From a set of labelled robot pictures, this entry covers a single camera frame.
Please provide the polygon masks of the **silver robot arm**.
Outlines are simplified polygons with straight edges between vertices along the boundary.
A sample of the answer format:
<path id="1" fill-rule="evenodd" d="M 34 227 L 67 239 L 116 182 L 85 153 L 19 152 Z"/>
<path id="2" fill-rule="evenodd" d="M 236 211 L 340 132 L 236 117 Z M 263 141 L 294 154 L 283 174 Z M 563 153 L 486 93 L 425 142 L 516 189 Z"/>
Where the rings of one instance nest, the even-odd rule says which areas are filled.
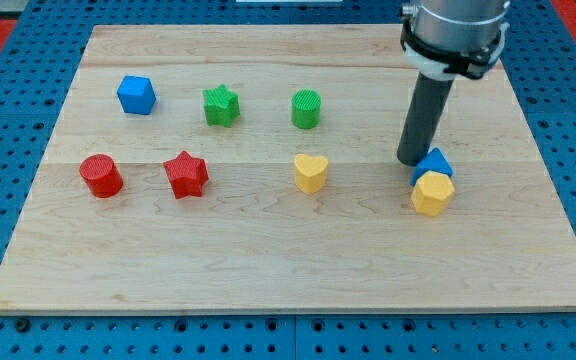
<path id="1" fill-rule="evenodd" d="M 509 0 L 411 0 L 400 7 L 400 43 L 425 77 L 478 80 L 503 52 Z"/>

